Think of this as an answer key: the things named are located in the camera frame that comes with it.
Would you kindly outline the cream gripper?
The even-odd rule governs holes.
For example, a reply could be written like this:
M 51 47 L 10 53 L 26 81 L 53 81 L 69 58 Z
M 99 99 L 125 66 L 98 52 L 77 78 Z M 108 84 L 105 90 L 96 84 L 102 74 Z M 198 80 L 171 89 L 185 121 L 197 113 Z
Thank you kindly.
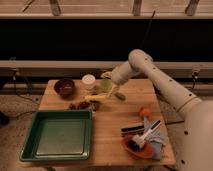
M 106 85 L 111 85 L 112 84 L 112 72 L 111 71 L 105 71 L 101 74 L 101 84 L 106 86 Z M 119 86 L 117 85 L 113 85 L 110 89 L 110 91 L 108 92 L 108 96 L 110 97 L 111 95 L 113 95 L 114 93 L 116 93 L 119 89 Z

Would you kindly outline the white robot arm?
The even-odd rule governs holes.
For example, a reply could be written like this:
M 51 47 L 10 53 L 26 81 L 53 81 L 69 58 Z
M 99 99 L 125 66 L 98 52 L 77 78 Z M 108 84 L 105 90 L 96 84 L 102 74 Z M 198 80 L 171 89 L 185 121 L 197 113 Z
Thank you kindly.
M 128 60 L 112 70 L 113 88 L 132 76 L 144 73 L 169 104 L 185 120 L 180 171 L 213 171 L 213 100 L 202 100 L 161 71 L 140 49 L 132 50 Z

